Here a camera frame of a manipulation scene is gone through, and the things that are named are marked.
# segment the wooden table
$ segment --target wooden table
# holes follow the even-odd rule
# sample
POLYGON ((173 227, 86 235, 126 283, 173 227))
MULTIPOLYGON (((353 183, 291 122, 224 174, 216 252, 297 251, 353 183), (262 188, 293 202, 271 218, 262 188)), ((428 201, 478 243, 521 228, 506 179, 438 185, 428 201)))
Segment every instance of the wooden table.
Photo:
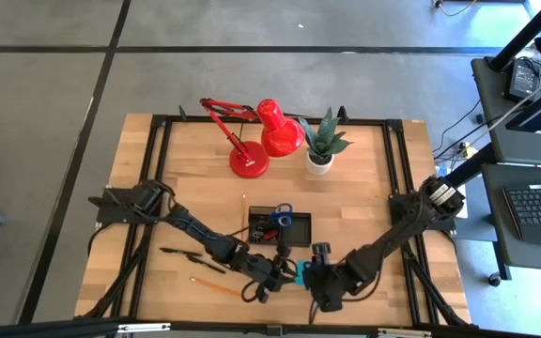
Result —
MULTIPOLYGON (((130 188, 137 183, 152 115, 129 114, 116 152, 109 184, 130 188)), ((239 123, 228 128, 239 132, 239 123)), ((245 124, 243 140, 258 140, 259 124, 245 124)), ((329 241, 331 259, 337 262, 353 248, 371 243, 390 228, 387 196, 391 193, 381 128, 338 126, 345 139, 354 142, 339 154, 331 171, 313 176, 304 168, 306 147, 284 158, 271 158, 266 174, 256 179, 236 177, 228 167, 232 146, 214 123, 174 122, 163 181, 177 193, 177 201, 201 222, 219 233, 241 228, 242 196, 247 206, 275 206, 288 202, 295 211, 313 215, 313 243, 329 241)), ((405 120, 404 133, 416 187, 435 173, 425 123, 405 120)), ((159 145, 152 159, 158 158, 159 145)), ((395 154, 400 178, 399 154, 395 154)), ((127 225, 114 224, 95 239, 89 257, 76 314, 90 310, 118 273, 127 225)), ((432 280, 448 303, 470 321, 460 272, 452 243, 438 232, 424 234, 432 280)), ((155 226, 147 259, 147 271, 138 319, 194 322, 307 324, 312 300, 302 286, 289 284, 271 293, 268 303, 244 303, 190 281, 196 277, 240 292, 249 281, 236 272, 221 275, 189 262, 179 254, 162 253, 162 246, 203 253, 203 247, 181 231, 160 223, 155 226)), ((252 245, 252 253, 273 257, 274 248, 252 245)), ((290 258, 309 260, 310 248, 294 248, 290 258)), ((128 312, 132 280, 125 289, 121 314, 128 312)), ((423 288, 416 290, 427 321, 423 288)), ((384 265, 377 292, 368 300, 345 303, 335 313, 318 312, 316 324, 409 326, 410 314, 400 253, 384 265)))

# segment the blue scissors handle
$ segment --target blue scissors handle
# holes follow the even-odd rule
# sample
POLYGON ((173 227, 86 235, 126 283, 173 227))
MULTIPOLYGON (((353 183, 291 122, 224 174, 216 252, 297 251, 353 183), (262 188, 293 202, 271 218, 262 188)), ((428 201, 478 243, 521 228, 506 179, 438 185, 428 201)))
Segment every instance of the blue scissors handle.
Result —
POLYGON ((292 214, 293 206, 289 203, 282 203, 274 209, 270 217, 281 226, 290 226, 292 214))

